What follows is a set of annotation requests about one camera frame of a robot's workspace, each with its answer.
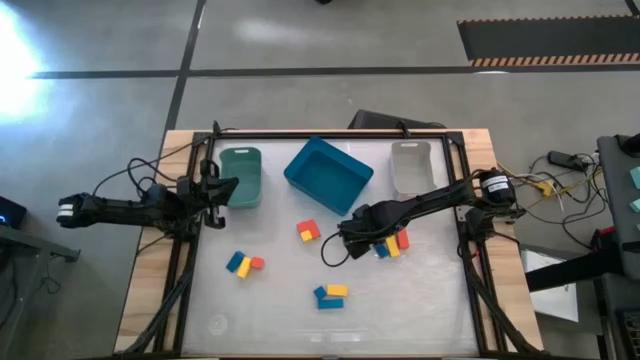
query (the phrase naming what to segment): floor mat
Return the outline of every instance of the floor mat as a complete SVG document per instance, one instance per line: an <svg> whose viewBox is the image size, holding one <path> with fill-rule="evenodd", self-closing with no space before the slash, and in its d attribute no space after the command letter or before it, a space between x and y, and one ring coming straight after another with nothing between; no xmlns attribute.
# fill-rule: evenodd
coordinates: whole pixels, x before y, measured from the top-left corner
<svg viewBox="0 0 640 360"><path fill-rule="evenodd" d="M640 63L640 19L626 15L462 20L472 66Z"/></svg>

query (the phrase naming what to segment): black clamp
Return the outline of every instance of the black clamp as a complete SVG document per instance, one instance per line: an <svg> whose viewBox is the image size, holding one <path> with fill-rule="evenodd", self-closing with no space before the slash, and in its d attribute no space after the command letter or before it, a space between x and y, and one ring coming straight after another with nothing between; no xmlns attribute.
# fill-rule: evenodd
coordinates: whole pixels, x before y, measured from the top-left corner
<svg viewBox="0 0 640 360"><path fill-rule="evenodd" d="M396 129L402 130L402 136L404 136L405 139L408 139L409 137L411 137L411 133L409 132L409 129L407 128L407 124L405 124L404 121L399 120L398 123L396 124Z"/></svg>

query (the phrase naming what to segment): teal bin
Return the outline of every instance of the teal bin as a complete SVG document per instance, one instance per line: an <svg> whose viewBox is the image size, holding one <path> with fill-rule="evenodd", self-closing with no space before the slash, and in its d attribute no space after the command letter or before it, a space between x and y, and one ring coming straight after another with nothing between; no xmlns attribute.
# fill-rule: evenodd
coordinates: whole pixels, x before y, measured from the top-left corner
<svg viewBox="0 0 640 360"><path fill-rule="evenodd" d="M230 148L220 153L222 179L239 179L228 206L251 208L260 204L262 187L262 154L254 147Z"/></svg>
<svg viewBox="0 0 640 360"><path fill-rule="evenodd" d="M291 185L340 216L349 212L372 176L372 168L316 136L284 170Z"/></svg>

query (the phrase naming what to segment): wooden table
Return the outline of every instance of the wooden table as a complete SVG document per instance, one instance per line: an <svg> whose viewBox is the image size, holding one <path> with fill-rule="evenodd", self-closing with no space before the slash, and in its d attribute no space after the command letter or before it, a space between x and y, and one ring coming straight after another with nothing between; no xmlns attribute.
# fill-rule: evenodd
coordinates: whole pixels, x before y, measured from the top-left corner
<svg viewBox="0 0 640 360"><path fill-rule="evenodd" d="M310 132L309 130L291 130L291 132L296 131ZM388 132L389 130L366 131ZM471 171L475 169L490 169L497 166L493 145L487 129L430 129L422 131L429 133L461 131L464 134L467 158ZM198 131L169 131L162 148L162 155L175 151L179 147L190 143L194 132ZM230 130L229 132L255 133L256 130ZM412 132L419 133L421 130L412 130ZM189 153L190 147L187 147L177 154L162 160L159 164L160 171L174 178L185 175L187 172ZM454 165L456 165L457 176L461 177L461 175L459 175L461 174L460 164L456 164L456 161L454 161ZM166 180L162 178L156 180L159 183L163 183L163 181L166 183ZM515 236L513 226L510 225L500 224L496 230ZM162 234L154 228L145 228L143 229L139 246L142 247L161 235ZM158 309L162 301L162 292L167 276L171 243L172 240L169 239L161 240L137 257L114 351L123 350L133 343ZM182 246L185 247L185 249L181 251L181 255L185 255L188 244L183 244ZM486 246L498 303L527 341L536 348L542 349L542 339L533 311L531 297L529 296L529 289L525 280L524 269L517 245L510 240L496 236L487 240ZM180 269L183 267L184 257L182 260L179 266ZM493 337L492 320L484 304L481 304L481 307L485 333L487 334L487 344L490 349L495 350L497 346L495 338ZM165 347L167 349L170 349L172 345L176 313L177 306L173 309L173 313L169 317L169 326L165 338Z"/></svg>

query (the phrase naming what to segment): gray bin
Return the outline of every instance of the gray bin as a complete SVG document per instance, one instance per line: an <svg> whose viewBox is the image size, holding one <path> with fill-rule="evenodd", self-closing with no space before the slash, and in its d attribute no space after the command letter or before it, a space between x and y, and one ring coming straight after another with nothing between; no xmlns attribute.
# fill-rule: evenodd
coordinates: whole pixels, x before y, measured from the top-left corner
<svg viewBox="0 0 640 360"><path fill-rule="evenodd" d="M393 198L403 201L436 189L431 169L431 145L399 141L391 145Z"/></svg>

